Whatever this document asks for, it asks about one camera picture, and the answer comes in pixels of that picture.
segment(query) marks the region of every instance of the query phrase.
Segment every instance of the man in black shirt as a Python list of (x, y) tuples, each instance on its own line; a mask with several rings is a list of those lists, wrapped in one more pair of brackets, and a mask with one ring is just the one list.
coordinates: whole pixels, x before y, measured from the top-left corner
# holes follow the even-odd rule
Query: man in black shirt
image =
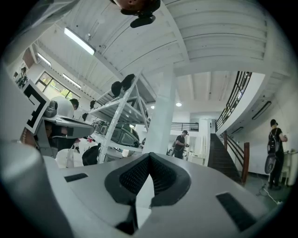
[(279, 190), (281, 186), (278, 186), (279, 177), (283, 169), (284, 164), (284, 149), (283, 142), (287, 142), (288, 139), (283, 135), (283, 132), (280, 128), (277, 128), (278, 123), (275, 119), (270, 121), (271, 132), (269, 134), (269, 143), (270, 141), (275, 141), (275, 146), (269, 149), (268, 153), (275, 153), (276, 162), (274, 168), (270, 174), (269, 187), (268, 189)]
[(177, 136), (176, 138), (176, 144), (174, 148), (174, 154), (176, 158), (182, 159), (184, 147), (188, 146), (185, 143), (184, 137), (188, 134), (187, 131), (183, 131), (181, 135)]

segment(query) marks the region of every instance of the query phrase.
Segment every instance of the ceiling lamp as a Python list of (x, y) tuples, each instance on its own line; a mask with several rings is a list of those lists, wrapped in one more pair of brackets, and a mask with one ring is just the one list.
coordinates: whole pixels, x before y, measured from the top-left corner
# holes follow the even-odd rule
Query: ceiling lamp
[(261, 116), (263, 114), (263, 112), (266, 111), (266, 109), (271, 105), (271, 101), (268, 101), (265, 103), (265, 105), (256, 113), (256, 115), (254, 115), (251, 119), (255, 120), (257, 119), (259, 116)]
[(232, 132), (232, 135), (235, 134), (235, 133), (237, 133), (237, 132), (239, 132), (239, 131), (241, 131), (242, 129), (243, 129), (243, 126), (239, 127), (237, 130), (235, 130), (235, 131)]
[(68, 76), (66, 76), (65, 74), (63, 74), (63, 77), (66, 78), (69, 82), (73, 83), (74, 85), (76, 85), (78, 88), (81, 88), (80, 85), (78, 85), (76, 82), (74, 82), (72, 79), (70, 79)]
[(51, 62), (48, 61), (45, 57), (43, 57), (41, 54), (37, 53), (38, 57), (41, 58), (43, 61), (45, 61), (48, 65), (51, 66)]
[(77, 44), (79, 44), (81, 47), (83, 47), (89, 54), (94, 55), (95, 49), (86, 43), (81, 37), (79, 37), (76, 33), (74, 33), (72, 30), (70, 30), (68, 27), (64, 28), (64, 33), (70, 37), (72, 40), (74, 40)]

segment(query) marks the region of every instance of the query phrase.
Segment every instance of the staircase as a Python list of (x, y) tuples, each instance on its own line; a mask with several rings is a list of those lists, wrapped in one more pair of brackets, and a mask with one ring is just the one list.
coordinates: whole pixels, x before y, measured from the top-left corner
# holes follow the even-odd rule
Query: staircase
[(210, 134), (210, 154), (208, 167), (216, 169), (237, 183), (241, 183), (240, 174), (216, 134)]

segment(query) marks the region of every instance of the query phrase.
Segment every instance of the balcony railing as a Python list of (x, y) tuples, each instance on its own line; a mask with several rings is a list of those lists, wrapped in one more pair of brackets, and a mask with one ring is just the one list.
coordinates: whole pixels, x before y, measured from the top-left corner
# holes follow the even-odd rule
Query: balcony railing
[(196, 123), (182, 123), (182, 122), (172, 122), (171, 130), (175, 131), (188, 131), (188, 132), (198, 132), (199, 124)]
[(222, 127), (222, 125), (235, 110), (243, 94), (245, 93), (246, 87), (251, 78), (251, 74), (251, 72), (238, 71), (232, 93), (229, 97), (226, 107), (217, 120), (217, 130)]

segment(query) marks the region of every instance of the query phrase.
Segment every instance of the black metal railing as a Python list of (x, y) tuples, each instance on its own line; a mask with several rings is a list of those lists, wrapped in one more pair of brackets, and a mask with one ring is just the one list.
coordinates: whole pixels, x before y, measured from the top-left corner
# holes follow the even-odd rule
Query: black metal railing
[(248, 167), (250, 163), (250, 143), (244, 143), (244, 150), (233, 140), (232, 137), (227, 135), (225, 131), (223, 134), (220, 135), (223, 138), (223, 144), (226, 150), (228, 150), (228, 146), (230, 150), (234, 153), (235, 157), (238, 159), (240, 165), (242, 166), (241, 171), (241, 181), (245, 184), (247, 175), (248, 175)]
[(217, 120), (217, 129), (219, 129), (226, 122), (226, 120), (235, 110), (243, 94), (245, 93), (246, 87), (251, 79), (251, 74), (252, 72), (238, 71), (232, 93), (229, 97), (226, 107)]
[(175, 131), (188, 131), (188, 132), (198, 132), (199, 123), (182, 123), (182, 122), (172, 122), (171, 130)]

